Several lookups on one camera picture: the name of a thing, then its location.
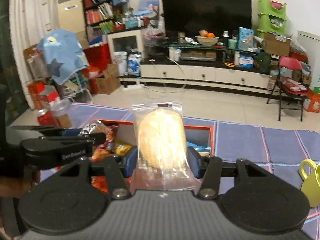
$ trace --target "hand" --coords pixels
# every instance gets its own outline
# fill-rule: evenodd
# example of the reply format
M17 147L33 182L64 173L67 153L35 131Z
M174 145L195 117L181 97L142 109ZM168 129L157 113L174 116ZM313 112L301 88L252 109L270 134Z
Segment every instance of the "hand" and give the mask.
M40 182L40 171L32 173L32 180L24 180L17 178L0 177L0 197L21 198L22 195L35 183Z

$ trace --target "tiled floor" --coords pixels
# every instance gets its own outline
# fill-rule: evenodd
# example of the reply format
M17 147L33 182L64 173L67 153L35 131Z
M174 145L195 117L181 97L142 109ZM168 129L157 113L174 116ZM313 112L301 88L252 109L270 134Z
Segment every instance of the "tiled floor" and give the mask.
M277 100L271 100L267 105L266 98L231 93L161 87L151 89L167 93L158 93L147 88L136 91L123 91L119 88L111 95L94 96L94 102L97 105L131 108L132 104L141 102L178 100L183 104L184 115L189 117L320 132L320 114L304 112L304 120L300 122L300 111L283 110L282 120L278 122ZM14 125L36 124L36 113L30 110L14 122Z

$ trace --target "drawer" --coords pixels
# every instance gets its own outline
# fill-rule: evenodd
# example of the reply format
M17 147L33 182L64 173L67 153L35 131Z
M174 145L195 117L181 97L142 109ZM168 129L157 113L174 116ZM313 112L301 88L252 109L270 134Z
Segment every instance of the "drawer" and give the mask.
M216 69L212 67L193 66L192 79L201 81L216 81Z
M233 69L217 69L216 82L266 88L269 76Z
M174 78L174 79L191 79L192 67L177 65L140 65L141 76L145 78Z

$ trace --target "yellow mug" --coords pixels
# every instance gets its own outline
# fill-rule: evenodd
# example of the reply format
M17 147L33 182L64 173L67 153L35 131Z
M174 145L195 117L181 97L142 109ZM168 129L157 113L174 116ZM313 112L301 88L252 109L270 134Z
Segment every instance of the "yellow mug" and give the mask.
M312 169L309 176L304 170L304 165ZM299 174L303 179L301 191L307 196L310 207L320 205L320 164L316 165L313 160L305 159L299 166Z

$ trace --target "chair leg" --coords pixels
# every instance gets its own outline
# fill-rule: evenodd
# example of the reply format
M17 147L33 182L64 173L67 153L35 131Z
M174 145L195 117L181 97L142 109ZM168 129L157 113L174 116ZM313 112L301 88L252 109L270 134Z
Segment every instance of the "chair leg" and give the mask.
M275 85L273 86L273 89L272 89L270 95L269 95L269 99L268 99L268 101L267 101L267 105L269 104L269 101L270 101L270 98L271 98L271 96L272 96L272 94L273 94L273 91L275 91L275 88L276 88L276 85L277 85L277 81L278 81L278 78L277 78L277 80L276 80L276 82L275 82Z
M304 104L304 99L301 100L301 119L300 119L300 122L302 122L302 119L303 119L303 104Z
M279 119L278 121L280 122L281 121L281 100L282 100L282 90L281 90L281 86L279 87L280 91L279 91Z

